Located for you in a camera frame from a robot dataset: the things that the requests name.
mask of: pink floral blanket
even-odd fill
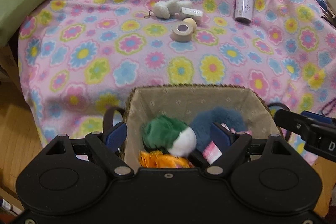
[[[249,26],[233,20],[235,0],[191,0],[205,15],[186,43],[170,38],[178,18],[144,18],[157,1],[47,0],[26,19],[21,85],[43,146],[102,130],[106,109],[136,86],[241,85],[297,112],[335,94],[336,32],[315,0],[254,0]]]

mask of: purple water bottle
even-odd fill
[[[236,0],[235,20],[241,23],[251,23],[253,0]]]

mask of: tape roll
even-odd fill
[[[193,26],[188,22],[178,22],[172,27],[172,39],[178,42],[188,42],[193,35]]]

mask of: woven basket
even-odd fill
[[[253,138],[266,139],[271,133],[282,135],[264,101],[250,89],[232,85],[140,87],[133,89],[127,101],[127,138],[122,159],[134,170],[140,167],[138,155],[144,150],[141,128],[157,115],[165,114],[189,124],[199,112],[216,106],[239,111]]]

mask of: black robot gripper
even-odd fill
[[[124,129],[120,123],[109,134],[121,143]],[[231,145],[211,165],[139,168],[136,174],[115,154],[114,139],[108,142],[113,149],[107,139],[100,132],[55,137],[17,179],[26,210],[13,224],[324,223],[313,212],[320,177],[278,134],[267,140],[230,134]],[[219,135],[214,142],[221,149]]]

